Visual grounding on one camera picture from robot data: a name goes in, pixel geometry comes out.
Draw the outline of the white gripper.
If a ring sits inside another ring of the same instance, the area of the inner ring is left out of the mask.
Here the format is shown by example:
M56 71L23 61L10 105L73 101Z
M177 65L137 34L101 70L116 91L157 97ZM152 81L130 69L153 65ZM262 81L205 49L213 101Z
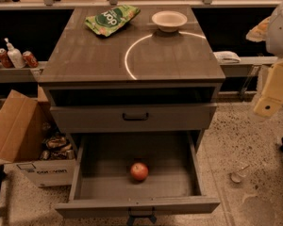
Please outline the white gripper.
M266 49L276 57L283 58L283 1L267 17L247 34L249 41L266 40ZM258 73L257 93L249 110L252 121L266 121L275 115L283 105L283 59L271 66L263 65Z

